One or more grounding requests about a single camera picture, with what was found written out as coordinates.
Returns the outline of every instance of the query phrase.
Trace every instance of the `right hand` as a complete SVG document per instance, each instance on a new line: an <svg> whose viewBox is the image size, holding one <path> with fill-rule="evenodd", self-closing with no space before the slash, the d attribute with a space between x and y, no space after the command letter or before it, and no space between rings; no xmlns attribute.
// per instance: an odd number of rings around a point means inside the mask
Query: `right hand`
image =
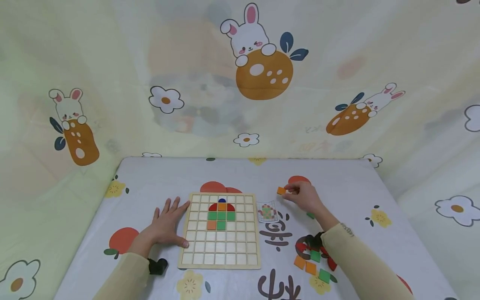
<svg viewBox="0 0 480 300"><path fill-rule="evenodd" d="M307 213L317 213L323 208L323 203L317 194L317 190L309 182L297 181L289 183L285 189L290 192L282 195L283 199L292 201L300 209Z"/></svg>

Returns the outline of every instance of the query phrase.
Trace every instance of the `green square tile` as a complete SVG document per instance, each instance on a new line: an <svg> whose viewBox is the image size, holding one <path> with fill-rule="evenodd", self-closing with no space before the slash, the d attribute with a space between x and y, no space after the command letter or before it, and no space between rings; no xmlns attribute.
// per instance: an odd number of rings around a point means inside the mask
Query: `green square tile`
<svg viewBox="0 0 480 300"><path fill-rule="evenodd" d="M225 221L217 221L216 222L216 229L217 230L225 230L225 226L227 223Z"/></svg>
<svg viewBox="0 0 480 300"><path fill-rule="evenodd" d="M320 258L322 256L320 255L320 252L317 252L315 250L310 251L310 258L316 262L320 262Z"/></svg>
<svg viewBox="0 0 480 300"><path fill-rule="evenodd" d="M216 220L216 212L208 212L209 220Z"/></svg>
<svg viewBox="0 0 480 300"><path fill-rule="evenodd" d="M320 269L320 272L318 273L318 278L325 283L330 283L330 273L325 271L324 269Z"/></svg>
<svg viewBox="0 0 480 300"><path fill-rule="evenodd" d="M217 220L225 220L227 218L227 214L225 212L218 212Z"/></svg>
<svg viewBox="0 0 480 300"><path fill-rule="evenodd" d="M227 212L227 220L235 221L235 212Z"/></svg>

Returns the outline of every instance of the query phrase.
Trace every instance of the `yellow flower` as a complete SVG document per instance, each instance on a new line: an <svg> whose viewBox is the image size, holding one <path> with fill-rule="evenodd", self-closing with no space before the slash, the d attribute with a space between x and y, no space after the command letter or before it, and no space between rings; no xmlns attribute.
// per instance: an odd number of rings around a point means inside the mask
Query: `yellow flower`
<svg viewBox="0 0 480 300"><path fill-rule="evenodd" d="M123 189L125 188L125 183L121 183L120 181L112 181L108 186L107 192L105 193L105 198L111 197L120 197Z"/></svg>
<svg viewBox="0 0 480 300"><path fill-rule="evenodd" d="M249 161L253 162L254 164L256 164L257 166L261 165L262 163L264 163L267 159L266 158L249 158L248 159Z"/></svg>
<svg viewBox="0 0 480 300"><path fill-rule="evenodd" d="M330 291L330 285L324 281L321 281L317 276L310 277L310 286L315 289L317 294L323 295L325 292Z"/></svg>
<svg viewBox="0 0 480 300"><path fill-rule="evenodd" d="M202 296L203 281L202 274L194 273L192 270L186 271L183 279L177 281L180 300L198 300Z"/></svg>
<svg viewBox="0 0 480 300"><path fill-rule="evenodd" d="M374 222L377 222L383 228L387 228L389 225L392 225L392 220L390 220L387 214L383 210L372 209L372 216L370 217Z"/></svg>

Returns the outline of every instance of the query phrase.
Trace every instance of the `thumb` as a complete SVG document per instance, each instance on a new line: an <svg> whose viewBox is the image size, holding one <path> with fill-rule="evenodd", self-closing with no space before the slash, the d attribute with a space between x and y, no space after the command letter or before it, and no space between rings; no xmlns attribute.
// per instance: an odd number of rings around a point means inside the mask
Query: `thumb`
<svg viewBox="0 0 480 300"><path fill-rule="evenodd" d="M298 195L289 194L289 193L285 193L285 194L282 195L283 199L288 200L288 201L292 201L292 202L295 202L297 197L298 197Z"/></svg>
<svg viewBox="0 0 480 300"><path fill-rule="evenodd" d="M179 236L176 236L174 239L173 239L173 243L179 247L182 247L182 248L188 248L189 246L189 243L186 239L182 238L182 237L179 237Z"/></svg>

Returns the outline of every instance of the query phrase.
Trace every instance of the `hand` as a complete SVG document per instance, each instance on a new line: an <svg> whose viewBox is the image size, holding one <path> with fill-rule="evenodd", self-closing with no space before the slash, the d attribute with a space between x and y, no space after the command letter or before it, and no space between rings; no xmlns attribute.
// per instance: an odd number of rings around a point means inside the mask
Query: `hand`
<svg viewBox="0 0 480 300"><path fill-rule="evenodd" d="M178 221L190 205L187 201L184 205L179 206L180 197L175 198L172 207L170 207L171 199L165 202L162 213L160 209L155 208L152 224L145 228L133 240L128 252L136 253L148 258L148 254L153 245L156 243L176 244L180 247L187 248L189 243L186 239L179 237L175 231Z"/></svg>
<svg viewBox="0 0 480 300"><path fill-rule="evenodd" d="M283 199L292 201L307 213L318 213L324 205L318 197L317 190L309 182L297 181L287 184L285 189L291 194L285 193Z"/></svg>

